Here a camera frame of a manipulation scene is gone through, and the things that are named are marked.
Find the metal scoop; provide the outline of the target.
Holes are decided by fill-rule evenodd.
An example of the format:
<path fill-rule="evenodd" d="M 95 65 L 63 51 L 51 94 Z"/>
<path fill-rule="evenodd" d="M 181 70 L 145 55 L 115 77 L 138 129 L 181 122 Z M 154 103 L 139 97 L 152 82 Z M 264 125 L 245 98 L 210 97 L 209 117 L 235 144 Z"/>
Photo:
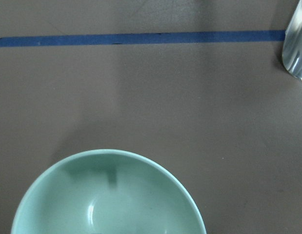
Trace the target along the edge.
<path fill-rule="evenodd" d="M 302 0 L 298 2 L 285 31 L 282 62 L 292 76 L 302 81 Z"/>

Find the light green bowl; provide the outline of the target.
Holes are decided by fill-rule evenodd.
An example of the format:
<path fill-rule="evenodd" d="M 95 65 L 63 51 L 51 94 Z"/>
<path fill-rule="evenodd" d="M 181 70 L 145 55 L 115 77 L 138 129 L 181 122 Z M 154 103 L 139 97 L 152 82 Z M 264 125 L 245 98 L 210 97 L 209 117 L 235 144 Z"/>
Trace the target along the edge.
<path fill-rule="evenodd" d="M 193 198 L 164 167 L 100 149 L 45 170 L 22 198 L 13 234 L 204 234 Z"/>

